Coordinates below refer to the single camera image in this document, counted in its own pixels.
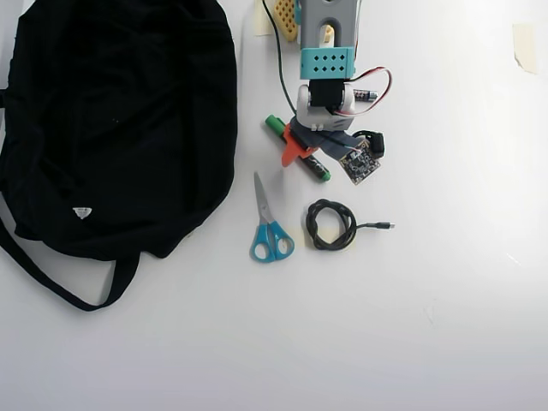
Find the hole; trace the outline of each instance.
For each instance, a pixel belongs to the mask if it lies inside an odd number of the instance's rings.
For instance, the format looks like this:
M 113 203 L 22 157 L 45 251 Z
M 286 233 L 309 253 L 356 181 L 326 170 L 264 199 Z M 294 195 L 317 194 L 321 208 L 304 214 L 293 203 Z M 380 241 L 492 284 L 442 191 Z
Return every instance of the hole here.
M 266 244 L 257 244 L 257 247 L 255 247 L 255 257 L 258 259 L 266 259 L 268 257 L 268 254 L 270 253 L 270 250 L 266 246 Z
M 293 244 L 291 243 L 290 240 L 288 240 L 287 238 L 283 238 L 282 240 L 277 242 L 277 250 L 283 255 L 285 255 L 289 252 L 292 245 Z

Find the white tag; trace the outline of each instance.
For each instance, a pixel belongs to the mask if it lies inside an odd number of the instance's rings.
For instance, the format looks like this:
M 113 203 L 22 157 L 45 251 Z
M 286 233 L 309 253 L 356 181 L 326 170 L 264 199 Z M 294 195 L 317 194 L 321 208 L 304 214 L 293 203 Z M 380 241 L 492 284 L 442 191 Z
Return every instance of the white tag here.
M 84 220 L 90 216 L 93 209 L 92 208 L 85 208 L 85 207 L 75 207 L 73 208 L 76 215 L 80 218 L 80 220 Z

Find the teal bracket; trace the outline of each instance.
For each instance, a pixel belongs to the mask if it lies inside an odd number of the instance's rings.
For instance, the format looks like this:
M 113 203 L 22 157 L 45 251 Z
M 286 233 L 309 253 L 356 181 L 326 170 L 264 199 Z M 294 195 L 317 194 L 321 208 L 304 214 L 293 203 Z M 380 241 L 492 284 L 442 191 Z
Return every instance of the teal bracket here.
M 301 6 L 299 0 L 295 0 L 295 23 L 301 25 Z
M 354 47 L 301 50 L 301 79 L 349 79 L 354 75 Z

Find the circuit board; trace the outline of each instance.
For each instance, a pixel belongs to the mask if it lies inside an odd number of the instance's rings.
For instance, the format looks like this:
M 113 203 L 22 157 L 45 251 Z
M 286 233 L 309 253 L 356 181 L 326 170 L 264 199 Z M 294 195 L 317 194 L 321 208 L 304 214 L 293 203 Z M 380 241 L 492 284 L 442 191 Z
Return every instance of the circuit board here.
M 371 156 L 367 140 L 364 139 L 356 149 L 359 151 L 349 152 L 339 160 L 339 164 L 344 168 L 350 180 L 357 186 L 380 167 L 380 162 Z

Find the yellow lego piece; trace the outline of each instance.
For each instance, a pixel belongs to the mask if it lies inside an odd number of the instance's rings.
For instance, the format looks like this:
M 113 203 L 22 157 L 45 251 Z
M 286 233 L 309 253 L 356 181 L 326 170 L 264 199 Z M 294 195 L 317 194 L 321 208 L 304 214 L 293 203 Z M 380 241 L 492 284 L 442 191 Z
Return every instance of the yellow lego piece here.
M 274 6 L 273 16 L 278 28 L 288 41 L 297 39 L 295 24 L 295 2 L 293 0 L 278 0 Z

